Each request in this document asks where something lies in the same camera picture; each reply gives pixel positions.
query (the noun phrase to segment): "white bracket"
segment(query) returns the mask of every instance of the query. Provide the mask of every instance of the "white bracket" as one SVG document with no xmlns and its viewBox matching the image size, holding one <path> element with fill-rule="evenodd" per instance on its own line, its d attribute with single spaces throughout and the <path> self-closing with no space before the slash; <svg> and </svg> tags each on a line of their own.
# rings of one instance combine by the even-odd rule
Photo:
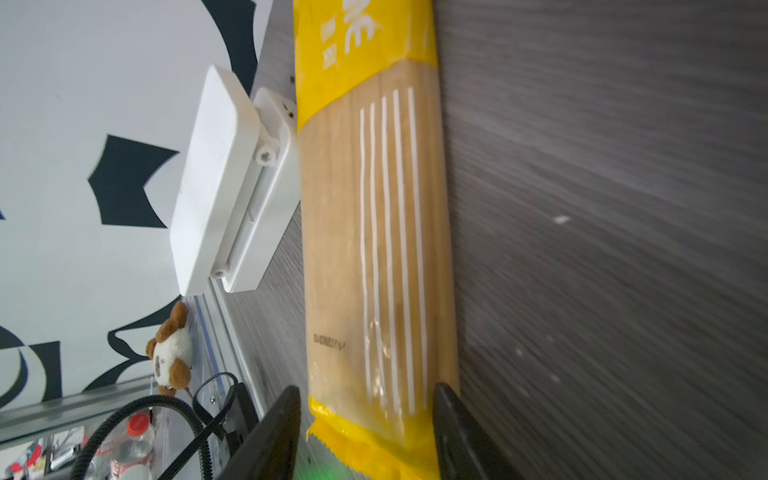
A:
<svg viewBox="0 0 768 480">
<path fill-rule="evenodd" d="M 212 66 L 170 224 L 182 295 L 209 275 L 227 292 L 259 286 L 301 198 L 296 104 Z"/>
</svg>

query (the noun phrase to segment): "plastic bottle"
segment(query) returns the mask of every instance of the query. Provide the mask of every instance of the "plastic bottle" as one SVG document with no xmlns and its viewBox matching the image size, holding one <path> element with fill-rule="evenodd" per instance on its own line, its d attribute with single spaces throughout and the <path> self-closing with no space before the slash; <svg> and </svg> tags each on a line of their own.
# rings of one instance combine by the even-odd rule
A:
<svg viewBox="0 0 768 480">
<path fill-rule="evenodd" d="M 127 435 L 112 449 L 110 467 L 112 475 L 120 478 L 133 465 L 146 465 L 152 456 L 154 429 L 149 415 L 139 413 L 128 423 Z"/>
<path fill-rule="evenodd" d="M 100 424 L 101 423 L 96 422 L 85 426 L 83 432 L 83 447 L 87 445 L 89 438 L 93 436 Z M 121 436 L 125 435 L 125 429 L 127 427 L 128 419 L 125 419 L 120 422 L 118 426 L 114 427 L 109 435 L 107 435 L 107 438 L 101 443 L 101 446 L 96 451 L 96 455 L 94 455 L 94 458 L 91 460 L 88 470 L 85 472 L 86 480 L 104 480 L 109 476 L 109 460 L 110 454 L 112 453 L 112 447 Z"/>
</svg>

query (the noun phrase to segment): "yellow crimped seal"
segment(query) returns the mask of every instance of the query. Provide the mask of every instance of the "yellow crimped seal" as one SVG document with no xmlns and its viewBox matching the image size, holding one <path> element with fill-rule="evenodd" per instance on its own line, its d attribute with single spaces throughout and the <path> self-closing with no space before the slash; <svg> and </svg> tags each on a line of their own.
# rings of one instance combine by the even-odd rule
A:
<svg viewBox="0 0 768 480">
<path fill-rule="evenodd" d="M 373 480 L 437 480 L 437 452 L 429 422 L 418 429 L 420 445 L 404 449 L 379 435 L 351 423 L 310 396 L 315 422 L 306 435 L 316 436 L 352 470 Z"/>
<path fill-rule="evenodd" d="M 299 129 L 401 60 L 437 67 L 429 0 L 294 0 L 293 33 Z"/>
</svg>

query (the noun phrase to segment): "yellow packaging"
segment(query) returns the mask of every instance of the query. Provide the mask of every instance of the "yellow packaging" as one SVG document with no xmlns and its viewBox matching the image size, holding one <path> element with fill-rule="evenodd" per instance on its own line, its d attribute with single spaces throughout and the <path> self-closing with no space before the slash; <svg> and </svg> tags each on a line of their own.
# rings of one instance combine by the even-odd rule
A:
<svg viewBox="0 0 768 480">
<path fill-rule="evenodd" d="M 295 0 L 307 435 L 374 480 L 438 478 L 458 391 L 432 4 Z"/>
<path fill-rule="evenodd" d="M 299 130 L 355 86 L 408 58 L 437 68 L 429 0 L 294 0 Z"/>
</svg>

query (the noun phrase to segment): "black wall decal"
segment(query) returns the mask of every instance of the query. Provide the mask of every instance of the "black wall decal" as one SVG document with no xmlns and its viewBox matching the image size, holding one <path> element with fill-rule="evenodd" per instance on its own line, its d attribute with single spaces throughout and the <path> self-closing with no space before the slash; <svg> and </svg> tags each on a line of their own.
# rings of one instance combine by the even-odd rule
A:
<svg viewBox="0 0 768 480">
<path fill-rule="evenodd" d="M 88 390 L 97 389 L 102 386 L 114 385 L 120 377 L 120 374 L 122 374 L 122 372 L 124 372 L 125 369 L 127 369 L 129 366 L 134 365 L 135 363 L 143 362 L 144 360 L 148 360 L 149 357 L 134 352 L 133 349 L 124 340 L 119 339 L 117 333 L 122 332 L 123 330 L 138 329 L 144 326 L 160 325 L 162 322 L 167 320 L 168 317 L 170 317 L 170 311 L 174 308 L 174 305 L 179 300 L 181 300 L 181 296 L 176 297 L 173 302 L 168 303 L 157 312 L 152 313 L 143 319 L 110 331 L 107 334 L 107 342 L 109 343 L 109 346 L 112 347 L 116 353 L 124 356 L 127 360 L 122 362 L 120 365 L 109 369 L 107 372 L 99 375 L 99 377 L 88 384 L 88 386 L 85 387 L 85 390 L 83 391 L 87 392 Z"/>
<path fill-rule="evenodd" d="M 16 335 L 0 326 L 0 350 L 13 349 L 17 346 L 24 346 L 24 342 L 22 342 Z"/>
<path fill-rule="evenodd" d="M 11 385 L 11 388 L 8 389 L 8 391 L 2 396 L 0 396 L 0 409 L 15 399 L 27 384 L 27 362 L 24 360 L 24 356 L 21 352 L 18 353 L 18 359 L 21 363 L 21 367 L 18 369 L 18 375 L 16 376 L 16 380 L 13 382 L 13 385 Z"/>
<path fill-rule="evenodd" d="M 144 193 L 152 174 L 179 152 L 107 135 L 88 178 L 104 225 L 165 228 Z"/>
<path fill-rule="evenodd" d="M 46 400 L 61 398 L 61 342 L 39 343 L 30 345 L 45 369 L 45 393 Z"/>
<path fill-rule="evenodd" d="M 227 46 L 232 72 L 250 95 L 256 77 L 256 49 L 253 47 L 252 0 L 202 0 Z"/>
</svg>

